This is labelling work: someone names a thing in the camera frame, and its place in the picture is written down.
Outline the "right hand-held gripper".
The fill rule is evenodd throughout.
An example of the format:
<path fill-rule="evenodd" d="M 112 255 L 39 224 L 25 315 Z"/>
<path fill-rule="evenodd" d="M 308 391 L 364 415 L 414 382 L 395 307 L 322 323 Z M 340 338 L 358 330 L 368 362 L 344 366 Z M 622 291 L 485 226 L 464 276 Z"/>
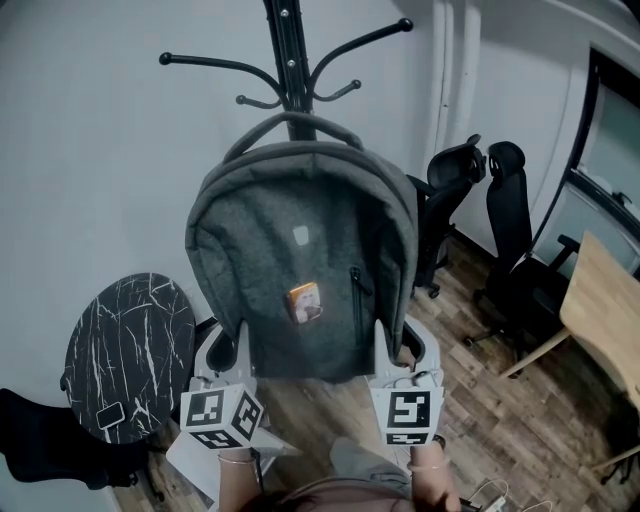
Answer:
<path fill-rule="evenodd" d="M 382 442 L 387 446 L 420 446 L 434 440 L 444 403 L 440 348 L 417 319 L 405 319 L 403 346 L 413 357 L 414 373 L 389 355 L 382 322 L 374 325 L 374 377 L 368 380 Z"/>

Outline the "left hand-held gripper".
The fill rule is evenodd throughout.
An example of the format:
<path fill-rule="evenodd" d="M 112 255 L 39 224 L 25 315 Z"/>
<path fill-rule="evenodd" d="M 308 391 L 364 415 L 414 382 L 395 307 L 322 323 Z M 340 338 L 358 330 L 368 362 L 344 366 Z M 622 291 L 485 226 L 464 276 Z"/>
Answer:
<path fill-rule="evenodd" d="M 214 327 L 196 353 L 194 377 L 181 395 L 180 429 L 208 449 L 254 447 L 263 418 L 245 320 L 237 347 L 236 353 L 236 341 Z"/>

